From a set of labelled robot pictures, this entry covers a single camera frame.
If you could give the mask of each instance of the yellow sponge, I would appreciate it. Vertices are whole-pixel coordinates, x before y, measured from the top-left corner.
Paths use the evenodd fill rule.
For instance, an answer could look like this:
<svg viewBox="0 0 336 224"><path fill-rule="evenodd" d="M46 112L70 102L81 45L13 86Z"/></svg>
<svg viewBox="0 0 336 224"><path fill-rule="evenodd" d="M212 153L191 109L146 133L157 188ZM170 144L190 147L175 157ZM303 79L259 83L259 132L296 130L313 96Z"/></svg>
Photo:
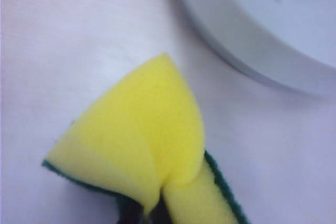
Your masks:
<svg viewBox="0 0 336 224"><path fill-rule="evenodd" d="M238 223L204 158L198 106L166 54L107 91L71 125L44 164L134 199L146 219L163 195L174 223Z"/></svg>

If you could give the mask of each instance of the white surface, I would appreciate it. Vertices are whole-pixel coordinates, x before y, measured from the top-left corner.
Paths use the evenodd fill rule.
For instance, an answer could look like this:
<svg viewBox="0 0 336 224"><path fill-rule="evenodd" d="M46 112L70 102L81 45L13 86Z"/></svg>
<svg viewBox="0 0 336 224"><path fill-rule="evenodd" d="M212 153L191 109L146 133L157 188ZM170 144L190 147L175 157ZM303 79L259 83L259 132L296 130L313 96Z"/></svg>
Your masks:
<svg viewBox="0 0 336 224"><path fill-rule="evenodd" d="M336 96L336 0L183 2L201 34L242 72Z"/></svg>
<svg viewBox="0 0 336 224"><path fill-rule="evenodd" d="M114 223L114 201L40 167L92 101L162 51L255 224L336 222L336 100L260 84L215 55L177 0L2 0L2 223Z"/></svg>

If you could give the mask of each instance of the white table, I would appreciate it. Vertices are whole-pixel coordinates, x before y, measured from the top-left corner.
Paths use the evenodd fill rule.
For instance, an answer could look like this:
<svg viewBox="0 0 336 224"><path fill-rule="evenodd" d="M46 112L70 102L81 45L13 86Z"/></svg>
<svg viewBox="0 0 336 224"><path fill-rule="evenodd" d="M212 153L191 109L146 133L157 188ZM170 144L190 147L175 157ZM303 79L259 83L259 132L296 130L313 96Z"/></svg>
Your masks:
<svg viewBox="0 0 336 224"><path fill-rule="evenodd" d="M336 99L258 83L221 60L178 0L2 0L2 223L114 223L114 200L40 164L91 102L168 52L206 145L252 223L336 223Z"/></svg>

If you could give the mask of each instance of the sponge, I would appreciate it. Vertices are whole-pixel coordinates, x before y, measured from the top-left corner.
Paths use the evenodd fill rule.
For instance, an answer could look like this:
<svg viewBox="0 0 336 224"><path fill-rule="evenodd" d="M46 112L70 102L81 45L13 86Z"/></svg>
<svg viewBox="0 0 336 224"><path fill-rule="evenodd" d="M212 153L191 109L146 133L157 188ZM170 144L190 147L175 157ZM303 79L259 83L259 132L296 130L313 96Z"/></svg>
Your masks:
<svg viewBox="0 0 336 224"><path fill-rule="evenodd" d="M195 98L162 54L92 104L43 165L87 188L124 195L125 206L141 206L146 221L164 206L173 223L247 223L216 184L210 161Z"/></svg>

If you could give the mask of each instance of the folded sponge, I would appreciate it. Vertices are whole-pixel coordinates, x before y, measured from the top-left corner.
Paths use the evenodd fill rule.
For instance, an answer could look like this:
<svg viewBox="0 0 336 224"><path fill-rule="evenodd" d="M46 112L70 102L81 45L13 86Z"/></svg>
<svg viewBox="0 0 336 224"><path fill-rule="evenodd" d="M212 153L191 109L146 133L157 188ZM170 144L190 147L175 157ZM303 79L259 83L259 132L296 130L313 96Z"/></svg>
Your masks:
<svg viewBox="0 0 336 224"><path fill-rule="evenodd" d="M196 101L163 54L86 110L44 165L81 185L135 200L146 220L163 195L173 223L247 223L215 183L206 157Z"/></svg>

